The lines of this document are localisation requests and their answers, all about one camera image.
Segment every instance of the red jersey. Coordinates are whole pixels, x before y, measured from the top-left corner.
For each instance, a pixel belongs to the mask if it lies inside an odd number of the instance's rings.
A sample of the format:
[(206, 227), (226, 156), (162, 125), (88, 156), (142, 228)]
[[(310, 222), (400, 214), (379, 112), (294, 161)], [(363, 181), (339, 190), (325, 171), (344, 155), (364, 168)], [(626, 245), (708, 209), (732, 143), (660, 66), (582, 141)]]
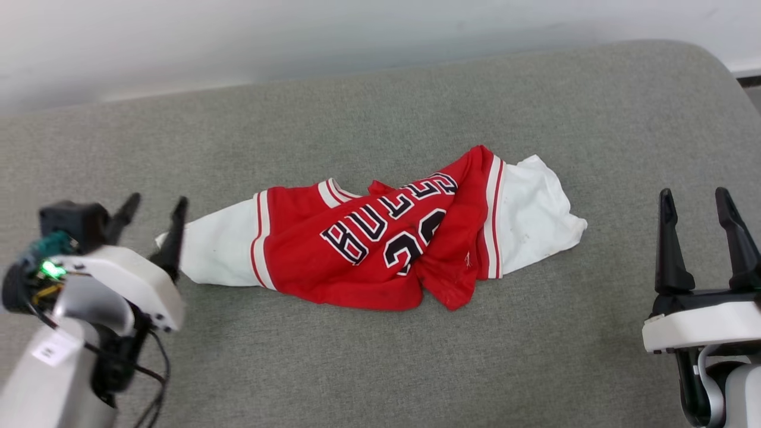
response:
[(457, 309), (476, 278), (501, 277), (504, 165), (478, 146), (399, 189), (375, 181), (368, 196), (333, 179), (264, 190), (253, 198), (256, 281), (316, 303), (386, 310), (416, 307), (422, 286)]

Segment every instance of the white label sticker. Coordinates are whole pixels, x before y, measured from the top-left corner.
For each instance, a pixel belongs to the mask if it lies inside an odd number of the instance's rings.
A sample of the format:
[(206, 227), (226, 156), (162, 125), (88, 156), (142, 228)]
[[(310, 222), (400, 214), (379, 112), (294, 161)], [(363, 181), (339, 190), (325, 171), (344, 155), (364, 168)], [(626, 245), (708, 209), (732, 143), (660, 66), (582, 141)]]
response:
[(40, 343), (32, 355), (48, 366), (56, 367), (81, 346), (82, 343), (74, 337), (57, 331)]

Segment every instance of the gray fabric tabletop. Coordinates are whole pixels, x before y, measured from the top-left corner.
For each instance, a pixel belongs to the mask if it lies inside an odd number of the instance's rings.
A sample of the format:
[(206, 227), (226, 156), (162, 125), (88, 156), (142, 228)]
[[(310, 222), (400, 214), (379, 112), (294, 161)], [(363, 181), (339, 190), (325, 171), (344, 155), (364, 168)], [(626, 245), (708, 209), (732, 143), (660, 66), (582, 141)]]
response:
[[(658, 192), (673, 190), (700, 288), (731, 275), (713, 190), (761, 239), (761, 117), (700, 48), (648, 41), (286, 81), (0, 118), (0, 260), (60, 199), (143, 205), (123, 244), (141, 254), (189, 197), (190, 218), (275, 185), (335, 177), (354, 193), (402, 185), (484, 144), (538, 154), (560, 177), (581, 243), (449, 312), (315, 305), (265, 289), (196, 285), (164, 335), (173, 377), (158, 426), (686, 426), (676, 363), (648, 355)], [(0, 379), (39, 323), (0, 315)], [(142, 362), (161, 369), (157, 350)], [(131, 426), (155, 386), (119, 398)]]

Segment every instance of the jersey logo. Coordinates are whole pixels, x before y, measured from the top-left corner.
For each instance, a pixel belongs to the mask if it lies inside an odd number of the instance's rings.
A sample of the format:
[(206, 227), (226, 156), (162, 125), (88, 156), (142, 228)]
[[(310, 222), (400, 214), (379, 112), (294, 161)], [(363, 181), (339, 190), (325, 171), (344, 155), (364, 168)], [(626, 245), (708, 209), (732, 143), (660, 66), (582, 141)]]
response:
[(441, 195), (441, 190), (434, 186), (431, 181), (419, 181), (418, 183), (407, 184), (405, 189), (412, 191), (412, 197), (417, 200), (423, 200), (429, 196)]
[(391, 202), (391, 200), (385, 196), (382, 196), (379, 200), (380, 203), (386, 206), (388, 209), (388, 215), (394, 220), (398, 220), (405, 212), (410, 211), (411, 208), (415, 206), (415, 204), (403, 193), (396, 195), (396, 204)]
[[(423, 200), (433, 195), (454, 195), (457, 192), (457, 182), (451, 176), (437, 172), (428, 178), (407, 184), (401, 189), (408, 190), (414, 200)], [(398, 193), (392, 197), (382, 196), (378, 198), (378, 201), (383, 204), (388, 211), (388, 216), (393, 220), (398, 220), (415, 206), (412, 199), (404, 193)], [(446, 213), (446, 209), (435, 208), (420, 219), (416, 235), (413, 234), (414, 232), (404, 231), (388, 239), (384, 248), (386, 267), (395, 268), (401, 264), (396, 274), (407, 275), (412, 262), (422, 256), (423, 249), (431, 244)], [(350, 219), (371, 242), (382, 241), (389, 228), (389, 222), (370, 205), (361, 206), (358, 210), (349, 213), (346, 218)], [(320, 235), (343, 258), (355, 266), (368, 256), (367, 246), (362, 244), (359, 237), (346, 227), (343, 221), (339, 220)]]
[(327, 228), (320, 236), (355, 266), (368, 256), (368, 248), (341, 221)]
[(441, 188), (441, 191), (444, 192), (444, 194), (454, 195), (455, 192), (457, 192), (457, 182), (452, 177), (444, 174), (443, 172), (437, 172), (436, 174), (428, 177), (427, 180), (436, 183)]
[(360, 210), (365, 212), (370, 221), (363, 219), (358, 212), (352, 212), (346, 217), (351, 219), (370, 241), (380, 241), (384, 233), (386, 233), (388, 222), (383, 220), (383, 217), (372, 206), (365, 205)]

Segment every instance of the black wire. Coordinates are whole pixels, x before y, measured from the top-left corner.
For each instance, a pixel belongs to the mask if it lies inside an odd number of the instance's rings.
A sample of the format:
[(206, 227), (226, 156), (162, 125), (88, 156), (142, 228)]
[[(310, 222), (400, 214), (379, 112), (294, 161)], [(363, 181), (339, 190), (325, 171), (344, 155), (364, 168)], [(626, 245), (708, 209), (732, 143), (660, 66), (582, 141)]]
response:
[[(25, 263), (22, 262), (20, 269), (18, 270), (19, 280), (21, 281), (21, 284), (24, 284), (25, 287), (21, 291), (23, 294), (22, 296), (26, 300), (26, 304), (29, 307), (29, 309), (32, 311), (32, 314), (36, 315), (37, 318), (40, 319), (46, 326), (52, 328), (53, 330), (58, 329), (58, 323), (56, 323), (53, 319), (51, 319), (49, 316), (47, 316), (44, 312), (40, 310), (40, 307), (32, 303), (32, 295), (29, 290), (29, 287), (26, 287), (27, 280), (24, 276), (24, 265)], [(169, 356), (167, 355), (167, 351), (164, 349), (164, 345), (161, 343), (161, 339), (158, 338), (158, 335), (154, 331), (148, 331), (148, 334), (153, 336), (153, 338), (156, 340), (156, 344), (158, 345), (158, 349), (161, 351), (161, 355), (164, 357), (164, 376), (159, 375), (158, 373), (146, 369), (143, 366), (140, 366), (138, 363), (135, 363), (133, 361), (129, 361), (128, 359), (122, 358), (121, 356), (118, 356), (113, 353), (108, 353), (107, 351), (102, 350), (100, 347), (96, 347), (92, 343), (88, 343), (87, 341), (84, 342), (84, 348), (87, 350), (92, 351), (98, 356), (101, 356), (103, 358), (115, 360), (118, 363), (126, 364), (127, 366), (130, 366), (134, 370), (147, 375), (156, 381), (158, 381), (161, 384), (161, 389), (159, 389), (158, 393), (156, 394), (156, 397), (151, 401), (151, 404), (148, 406), (148, 408), (145, 409), (143, 414), (140, 416), (140, 419), (138, 420), (137, 424), (135, 425), (135, 428), (139, 428), (142, 423), (145, 421), (145, 418), (150, 414), (151, 410), (154, 408), (156, 409), (154, 416), (151, 418), (151, 422), (148, 424), (148, 428), (152, 428), (156, 421), (158, 420), (158, 416), (161, 413), (161, 407), (164, 404), (164, 393), (167, 390), (167, 383), (169, 382), (169, 376), (170, 376), (170, 363), (169, 363)]]
[(151, 410), (153, 409), (156, 409), (156, 411), (153, 413), (151, 422), (148, 423), (148, 428), (152, 428), (156, 424), (159, 414), (161, 414), (161, 408), (164, 405), (164, 394), (167, 390), (167, 384), (169, 383), (169, 378), (171, 376), (171, 364), (169, 363), (169, 356), (167, 355), (167, 351), (164, 349), (164, 345), (161, 343), (161, 339), (158, 338), (158, 335), (154, 331), (149, 331), (148, 334), (153, 336), (153, 338), (156, 340), (156, 345), (158, 345), (158, 349), (161, 351), (161, 356), (164, 357), (164, 383), (161, 384), (161, 390), (156, 394), (156, 398), (154, 398), (154, 400), (151, 402), (151, 405), (145, 409), (143, 414), (140, 416), (140, 419), (138, 419), (138, 422), (135, 424), (135, 428), (138, 428), (142, 425), (142, 423), (145, 421), (145, 418), (148, 417), (148, 415), (151, 413)]

